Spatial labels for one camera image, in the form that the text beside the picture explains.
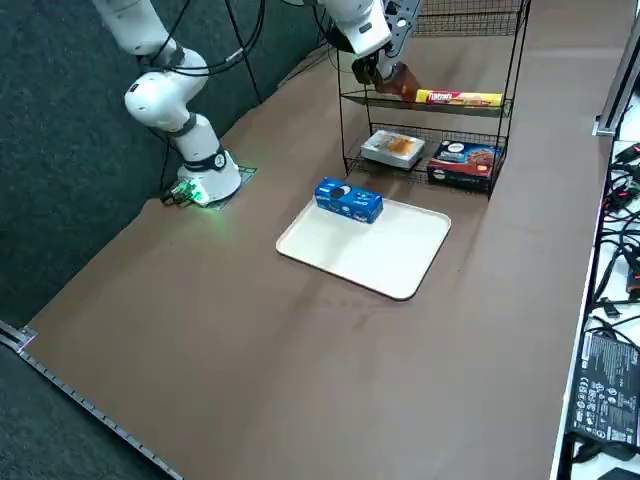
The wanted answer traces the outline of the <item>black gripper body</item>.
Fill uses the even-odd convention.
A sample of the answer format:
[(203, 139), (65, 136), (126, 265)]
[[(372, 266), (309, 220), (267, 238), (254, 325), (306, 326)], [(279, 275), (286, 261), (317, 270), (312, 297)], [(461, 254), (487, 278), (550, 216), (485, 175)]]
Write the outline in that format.
[(392, 38), (381, 48), (366, 55), (354, 57), (354, 65), (358, 66), (394, 66), (401, 60), (401, 39)]

